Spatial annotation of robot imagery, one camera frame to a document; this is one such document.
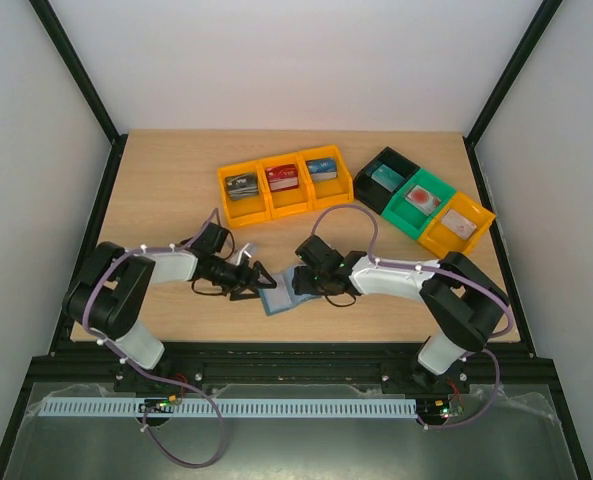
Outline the blue card holder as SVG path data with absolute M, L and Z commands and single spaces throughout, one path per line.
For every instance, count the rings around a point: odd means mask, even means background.
M 281 272 L 273 273 L 271 278 L 277 286 L 273 289 L 259 291 L 260 299 L 267 316 L 276 315 L 297 308 L 299 305 L 319 299 L 318 295 L 296 294 L 292 286 L 297 265 Z

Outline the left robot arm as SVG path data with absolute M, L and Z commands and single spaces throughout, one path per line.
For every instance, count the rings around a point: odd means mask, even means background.
M 255 299 L 277 282 L 258 261 L 254 246 L 220 252 L 231 232 L 214 223 L 204 225 L 183 245 L 128 251 L 112 242 L 100 243 L 84 261 L 63 299 L 65 315 L 83 326 L 97 342 L 115 351 L 121 361 L 152 370 L 165 347 L 139 319 L 150 286 L 205 280 L 216 296 L 232 301 Z

